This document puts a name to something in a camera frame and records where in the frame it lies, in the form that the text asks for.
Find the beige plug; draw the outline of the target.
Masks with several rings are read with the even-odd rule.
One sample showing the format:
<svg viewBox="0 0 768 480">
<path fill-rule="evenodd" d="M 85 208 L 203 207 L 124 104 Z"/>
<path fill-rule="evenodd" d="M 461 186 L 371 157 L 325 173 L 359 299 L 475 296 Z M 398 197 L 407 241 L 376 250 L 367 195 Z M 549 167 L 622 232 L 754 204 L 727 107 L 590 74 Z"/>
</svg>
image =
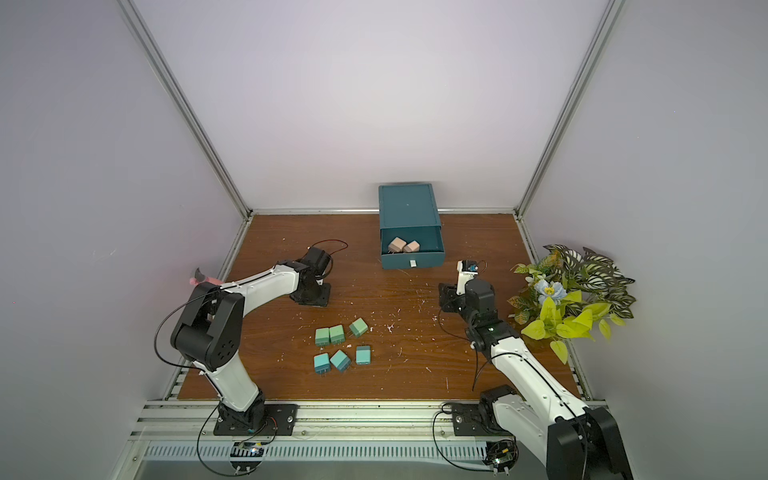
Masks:
<svg viewBox="0 0 768 480">
<path fill-rule="evenodd" d="M 395 237 L 387 247 L 389 253 L 402 253 L 407 246 L 407 242 L 400 237 Z"/>
<path fill-rule="evenodd" d="M 404 253 L 416 253 L 419 252 L 421 245 L 417 241 L 411 241 L 403 247 Z"/>
</svg>

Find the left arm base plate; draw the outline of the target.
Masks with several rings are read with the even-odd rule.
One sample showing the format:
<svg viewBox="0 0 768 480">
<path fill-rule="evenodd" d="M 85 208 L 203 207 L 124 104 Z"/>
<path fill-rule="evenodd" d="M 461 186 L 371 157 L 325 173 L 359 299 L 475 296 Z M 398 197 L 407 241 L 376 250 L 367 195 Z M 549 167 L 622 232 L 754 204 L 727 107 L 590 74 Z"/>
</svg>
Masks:
<svg viewBox="0 0 768 480">
<path fill-rule="evenodd" d="M 291 436 L 299 406 L 290 403 L 254 404 L 244 412 L 224 405 L 217 409 L 214 436 Z"/>
</svg>

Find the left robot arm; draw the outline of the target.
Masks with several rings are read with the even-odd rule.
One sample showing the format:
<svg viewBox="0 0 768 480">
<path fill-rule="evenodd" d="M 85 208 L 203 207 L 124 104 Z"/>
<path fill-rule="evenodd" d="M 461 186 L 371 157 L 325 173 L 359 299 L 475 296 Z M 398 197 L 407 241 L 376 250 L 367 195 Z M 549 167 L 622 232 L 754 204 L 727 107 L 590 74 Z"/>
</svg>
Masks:
<svg viewBox="0 0 768 480">
<path fill-rule="evenodd" d="M 255 426 L 265 416 L 264 394 L 239 355 L 245 317 L 283 296 L 298 305 L 325 307 L 331 286 L 325 278 L 332 255 L 309 248 L 243 280 L 195 286 L 170 336 L 170 345 L 199 369 L 216 390 L 219 414 Z"/>
</svg>

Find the teal top drawer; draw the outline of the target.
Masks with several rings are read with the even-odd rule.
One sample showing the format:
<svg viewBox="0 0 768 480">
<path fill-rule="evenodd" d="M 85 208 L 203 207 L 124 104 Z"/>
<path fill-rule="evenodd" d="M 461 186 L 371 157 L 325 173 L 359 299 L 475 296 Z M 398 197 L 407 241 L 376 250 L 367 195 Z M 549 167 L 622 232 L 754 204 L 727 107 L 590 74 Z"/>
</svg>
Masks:
<svg viewBox="0 0 768 480">
<path fill-rule="evenodd" d="M 417 226 L 380 230 L 381 264 L 385 270 L 442 266 L 445 247 L 442 228 Z"/>
</svg>

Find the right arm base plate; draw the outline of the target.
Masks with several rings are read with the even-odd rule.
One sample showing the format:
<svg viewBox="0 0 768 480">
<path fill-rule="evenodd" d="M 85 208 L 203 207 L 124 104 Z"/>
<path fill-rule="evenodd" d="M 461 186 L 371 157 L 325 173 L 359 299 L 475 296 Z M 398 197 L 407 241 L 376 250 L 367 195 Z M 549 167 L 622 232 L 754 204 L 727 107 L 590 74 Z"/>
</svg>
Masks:
<svg viewBox="0 0 768 480">
<path fill-rule="evenodd" d="M 497 422 L 491 408 L 485 403 L 454 403 L 443 406 L 451 417 L 456 436 L 512 436 Z"/>
</svg>

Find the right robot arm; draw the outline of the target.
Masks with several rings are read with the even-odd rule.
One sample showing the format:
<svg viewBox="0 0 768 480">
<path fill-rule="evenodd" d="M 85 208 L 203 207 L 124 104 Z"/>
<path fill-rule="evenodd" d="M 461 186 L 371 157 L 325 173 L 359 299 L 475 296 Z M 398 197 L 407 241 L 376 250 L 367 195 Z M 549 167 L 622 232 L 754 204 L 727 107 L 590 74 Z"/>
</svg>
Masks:
<svg viewBox="0 0 768 480">
<path fill-rule="evenodd" d="M 438 292 L 440 310 L 461 316 L 475 350 L 512 383 L 486 401 L 496 427 L 524 444 L 549 479 L 633 477 L 614 417 L 587 405 L 541 365 L 520 333 L 499 318 L 490 283 L 441 283 Z"/>
</svg>

